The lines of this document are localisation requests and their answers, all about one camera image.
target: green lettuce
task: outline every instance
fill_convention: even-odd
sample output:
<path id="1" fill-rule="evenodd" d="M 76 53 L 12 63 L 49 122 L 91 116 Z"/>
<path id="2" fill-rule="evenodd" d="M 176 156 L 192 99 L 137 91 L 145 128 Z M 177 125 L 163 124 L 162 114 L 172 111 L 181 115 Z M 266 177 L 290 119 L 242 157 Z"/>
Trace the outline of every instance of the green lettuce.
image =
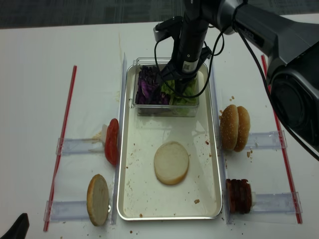
<path id="1" fill-rule="evenodd" d="M 175 81 L 167 81 L 168 85 L 175 89 Z M 184 91 L 185 96 L 193 96 L 196 94 L 197 76 L 194 80 L 190 81 Z M 169 104 L 170 105 L 194 105 L 196 104 L 196 98 L 183 98 L 177 96 L 166 84 L 163 84 L 161 92 L 170 95 Z"/>

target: purple cabbage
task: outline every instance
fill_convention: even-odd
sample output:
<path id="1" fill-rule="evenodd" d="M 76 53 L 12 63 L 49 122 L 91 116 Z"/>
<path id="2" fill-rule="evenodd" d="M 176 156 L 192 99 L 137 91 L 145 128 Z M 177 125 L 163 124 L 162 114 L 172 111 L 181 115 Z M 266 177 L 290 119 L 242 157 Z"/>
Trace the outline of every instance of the purple cabbage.
<path id="1" fill-rule="evenodd" d="M 136 93 L 136 104 L 145 105 L 168 105 L 170 95 L 159 90 L 157 82 L 157 68 L 143 66 L 139 72 L 138 91 Z"/>

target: toasted bun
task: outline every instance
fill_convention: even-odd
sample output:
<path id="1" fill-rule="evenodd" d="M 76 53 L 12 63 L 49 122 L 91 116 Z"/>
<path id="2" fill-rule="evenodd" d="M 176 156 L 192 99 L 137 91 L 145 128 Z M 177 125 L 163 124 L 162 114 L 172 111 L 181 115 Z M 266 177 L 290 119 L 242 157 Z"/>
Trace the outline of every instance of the toasted bun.
<path id="1" fill-rule="evenodd" d="M 238 137 L 238 112 L 235 105 L 229 105 L 221 115 L 220 133 L 223 148 L 233 150 Z"/>
<path id="2" fill-rule="evenodd" d="M 178 142 L 165 143 L 155 153 L 155 175 L 164 184 L 173 185 L 182 181 L 187 174 L 188 164 L 188 153 Z"/>
<path id="3" fill-rule="evenodd" d="M 105 223 L 109 209 L 109 189 L 102 175 L 95 175 L 89 184 L 87 193 L 87 210 L 93 225 Z"/>
<path id="4" fill-rule="evenodd" d="M 250 118 L 249 118 L 248 111 L 244 107 L 242 106 L 237 107 L 237 111 L 238 111 L 238 117 L 239 117 L 238 138 L 237 138 L 237 143 L 234 148 L 234 151 L 240 152 L 245 148 L 247 144 L 249 130 L 250 130 Z"/>

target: red rod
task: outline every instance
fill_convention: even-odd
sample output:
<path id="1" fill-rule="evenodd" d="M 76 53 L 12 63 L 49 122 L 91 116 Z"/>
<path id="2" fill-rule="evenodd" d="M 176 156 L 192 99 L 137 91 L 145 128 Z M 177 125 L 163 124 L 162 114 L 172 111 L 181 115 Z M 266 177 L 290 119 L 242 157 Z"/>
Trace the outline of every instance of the red rod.
<path id="1" fill-rule="evenodd" d="M 70 89 L 69 89 L 69 96 L 68 96 L 68 101 L 66 103 L 66 108 L 65 108 L 65 113 L 64 113 L 64 120 L 63 120 L 63 125 L 62 125 L 62 132 L 61 132 L 61 145 L 63 144 L 63 139 L 65 135 L 65 130 L 66 130 L 66 123 L 68 121 L 68 116 L 69 116 L 69 110 L 70 110 L 70 105 L 71 105 L 71 99 L 72 99 L 72 93 L 73 93 L 73 88 L 74 88 L 74 83 L 75 83 L 75 76 L 76 76 L 76 69 L 77 66 L 73 66 L 73 72 L 72 72 L 72 78 L 71 78 L 71 83 L 70 83 Z M 55 167 L 54 167 L 54 172 L 53 172 L 53 179 L 52 179 L 52 184 L 51 184 L 51 191 L 50 191 L 50 197 L 49 197 L 49 202 L 53 201 L 53 196 L 54 196 L 54 180 L 56 173 L 58 171 L 59 163 L 60 163 L 61 155 L 56 156 L 56 161 L 55 161 Z M 44 218 L 49 219 L 51 213 L 51 207 L 49 207 L 47 211 L 47 215 L 45 215 Z M 49 221 L 44 222 L 44 228 L 43 231 L 47 232 L 49 229 Z"/>
<path id="2" fill-rule="evenodd" d="M 263 68 L 264 68 L 264 72 L 265 72 L 265 76 L 267 75 L 267 63 L 266 63 L 266 58 L 264 55 L 261 56 L 261 61 L 263 63 Z M 287 172 L 287 176 L 288 176 L 288 181 L 289 181 L 289 186 L 290 186 L 290 191 L 292 193 L 296 192 L 295 190 L 295 184 L 294 184 L 294 180 L 293 180 L 293 176 L 291 174 L 291 169 L 290 169 L 290 164 L 289 164 L 289 160 L 288 160 L 288 155 L 287 155 L 287 151 L 286 148 L 283 147 L 284 146 L 284 142 L 283 142 L 283 135 L 282 135 L 282 131 L 281 131 L 281 125 L 280 122 L 278 120 L 278 117 L 274 111 L 274 117 L 275 117 L 275 121 L 276 121 L 276 126 L 277 126 L 277 130 L 279 133 L 279 137 L 280 137 L 280 143 L 281 143 L 281 150 L 283 152 L 283 157 L 284 157 L 284 162 L 285 162 L 285 166 L 286 166 L 286 172 Z M 297 199 L 294 197 L 294 204 L 295 204 L 295 209 L 297 212 L 300 212 L 300 208 L 297 204 Z M 300 213 L 296 213 L 296 217 L 297 217 L 297 223 L 298 224 L 302 224 L 303 223 L 303 219 L 301 217 Z"/>

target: tomato slice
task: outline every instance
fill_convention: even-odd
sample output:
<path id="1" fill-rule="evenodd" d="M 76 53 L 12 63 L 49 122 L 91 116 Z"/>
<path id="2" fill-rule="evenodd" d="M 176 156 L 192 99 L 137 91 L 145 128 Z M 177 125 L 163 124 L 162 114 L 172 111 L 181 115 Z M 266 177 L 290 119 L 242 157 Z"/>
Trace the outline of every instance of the tomato slice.
<path id="1" fill-rule="evenodd" d="M 106 159 L 114 166 L 118 161 L 118 133 L 119 122 L 117 119 L 112 119 L 106 132 L 104 153 Z"/>

